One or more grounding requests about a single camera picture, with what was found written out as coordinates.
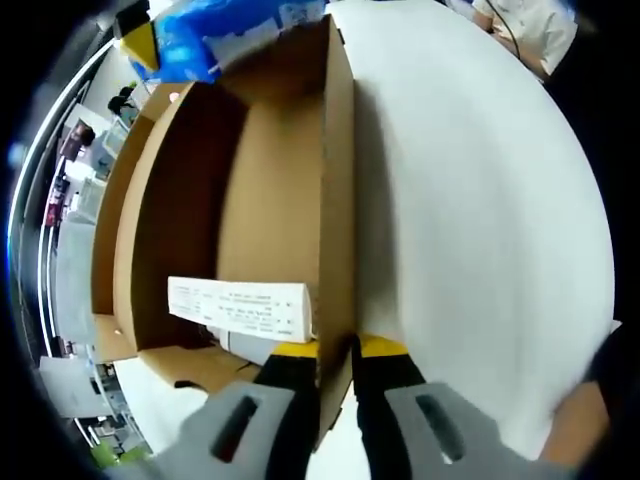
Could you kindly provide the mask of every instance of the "white paper label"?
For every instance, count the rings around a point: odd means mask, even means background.
[[[310,22],[319,22],[324,15],[324,2],[314,0],[305,4],[285,3],[278,7],[280,21],[285,30],[290,30],[297,25]]]
[[[303,283],[244,283],[169,277],[169,313],[201,325],[305,343],[311,305]]]
[[[229,33],[224,37],[202,37],[202,40],[218,61],[217,67],[224,70],[239,58],[274,41],[278,35],[280,35],[280,30],[276,20],[269,18],[242,35]]]

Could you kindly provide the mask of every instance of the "white table surface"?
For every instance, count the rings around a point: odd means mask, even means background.
[[[428,0],[329,6],[357,82],[358,302],[539,454],[613,312],[607,220],[584,153],[542,85],[465,18]],[[204,394],[116,365],[150,446]],[[367,478],[348,398],[309,478]]]

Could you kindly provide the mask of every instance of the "paper slip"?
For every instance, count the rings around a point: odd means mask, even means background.
[[[244,283],[169,277],[169,313],[231,332],[284,342],[311,340],[304,283]]]

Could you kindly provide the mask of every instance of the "cardboard box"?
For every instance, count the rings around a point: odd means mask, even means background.
[[[173,385],[208,392],[251,380],[257,367],[169,315],[168,277],[305,282],[320,342],[322,436],[351,379],[353,185],[353,79],[330,17],[214,85],[160,85],[98,218],[91,287],[102,359],[138,355]]]

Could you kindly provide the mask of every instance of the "blue package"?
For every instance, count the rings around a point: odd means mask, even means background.
[[[213,83],[229,64],[282,31],[319,21],[325,1],[193,0],[154,21],[160,69],[135,68],[163,83]]]

